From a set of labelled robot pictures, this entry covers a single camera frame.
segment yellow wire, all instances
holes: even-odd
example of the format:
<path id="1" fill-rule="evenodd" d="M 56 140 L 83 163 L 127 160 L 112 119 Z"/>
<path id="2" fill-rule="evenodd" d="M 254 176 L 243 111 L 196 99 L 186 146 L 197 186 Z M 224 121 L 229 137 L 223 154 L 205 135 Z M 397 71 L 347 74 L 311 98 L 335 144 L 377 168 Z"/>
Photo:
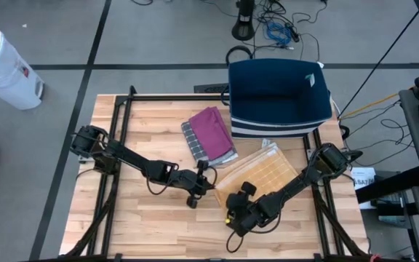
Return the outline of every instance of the yellow wire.
<path id="1" fill-rule="evenodd" d="M 340 118 L 339 118 L 339 120 L 342 120 L 342 119 L 346 118 L 347 116 L 354 115 L 354 114 L 356 114 L 356 113 L 358 113 L 358 112 L 360 112 L 360 111 L 363 111 L 364 109 L 369 108 L 369 107 L 371 107 L 371 106 L 375 106 L 375 105 L 377 105 L 377 104 L 380 104 L 380 103 L 382 103 L 382 102 L 385 102 L 385 101 L 387 101 L 387 100 L 389 100 L 389 99 L 391 99 L 391 98 L 393 98 L 393 97 L 397 96 L 398 94 L 399 94 L 399 93 L 395 93 L 395 94 L 389 95 L 387 98 L 383 98 L 383 99 L 378 100 L 378 101 L 375 101 L 375 102 L 373 102 L 373 103 L 369 103 L 369 104 L 367 104 L 366 106 L 364 106 L 364 107 L 362 107 L 362 108 L 360 108 L 360 109 L 356 109 L 355 111 L 352 111 L 352 112 L 350 112 L 350 113 L 346 114 L 345 116 L 340 117 Z"/>

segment white stripe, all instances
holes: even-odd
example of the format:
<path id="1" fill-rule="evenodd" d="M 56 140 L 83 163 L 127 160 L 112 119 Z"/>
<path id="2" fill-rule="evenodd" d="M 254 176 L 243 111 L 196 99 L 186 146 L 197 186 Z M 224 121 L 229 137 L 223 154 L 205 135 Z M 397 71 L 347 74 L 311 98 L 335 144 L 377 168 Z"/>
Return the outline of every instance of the white stripe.
<path id="1" fill-rule="evenodd" d="M 232 127 L 232 132 L 236 132 L 239 134 L 245 134 L 245 135 L 295 135 L 295 134 L 304 134 L 307 132 L 312 132 L 315 130 L 316 127 L 307 128 L 307 129 L 301 129 L 301 130 L 288 130 L 288 131 L 262 131 L 262 130 L 248 130 L 244 128 L 239 127 Z"/>
<path id="2" fill-rule="evenodd" d="M 234 122 L 238 122 L 238 123 L 242 123 L 242 124 L 250 124 L 253 126 L 259 126 L 259 127 L 302 127 L 305 125 L 310 125 L 310 124 L 321 124 L 322 122 L 328 120 L 330 117 L 326 118 L 326 119 L 322 119 L 322 120 L 318 120 L 315 122 L 306 122 L 304 124 L 261 124 L 261 123 L 255 123 L 255 122 L 250 122 L 250 121 L 244 121 L 244 120 L 240 120 L 240 119 L 236 119 L 231 117 L 231 120 Z"/>

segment white bucket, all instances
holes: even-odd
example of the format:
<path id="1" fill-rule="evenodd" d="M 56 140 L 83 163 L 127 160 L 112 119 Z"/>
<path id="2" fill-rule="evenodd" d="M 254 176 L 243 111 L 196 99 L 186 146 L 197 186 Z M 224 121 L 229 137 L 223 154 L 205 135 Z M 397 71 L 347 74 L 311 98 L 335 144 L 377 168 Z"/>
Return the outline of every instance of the white bucket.
<path id="1" fill-rule="evenodd" d="M 41 103 L 44 82 L 0 31 L 0 98 L 25 110 Z"/>

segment blue fabric bin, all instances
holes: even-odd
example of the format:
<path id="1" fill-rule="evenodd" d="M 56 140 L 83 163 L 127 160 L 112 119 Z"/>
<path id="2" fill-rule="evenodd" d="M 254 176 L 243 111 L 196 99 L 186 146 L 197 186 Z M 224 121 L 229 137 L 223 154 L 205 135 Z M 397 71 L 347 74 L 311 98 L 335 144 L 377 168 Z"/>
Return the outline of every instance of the blue fabric bin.
<path id="1" fill-rule="evenodd" d="M 234 138 L 298 138 L 332 117 L 318 63 L 255 59 L 229 65 Z"/>

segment pink cloth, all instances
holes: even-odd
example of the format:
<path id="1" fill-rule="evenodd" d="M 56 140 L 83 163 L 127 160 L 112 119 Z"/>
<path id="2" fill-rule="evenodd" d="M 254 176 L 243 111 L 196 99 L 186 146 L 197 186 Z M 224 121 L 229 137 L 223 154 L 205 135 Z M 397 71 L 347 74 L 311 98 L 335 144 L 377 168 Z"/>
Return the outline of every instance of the pink cloth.
<path id="1" fill-rule="evenodd" d="M 232 149 L 231 137 L 216 107 L 205 108 L 192 116 L 189 122 L 209 160 L 217 159 Z"/>

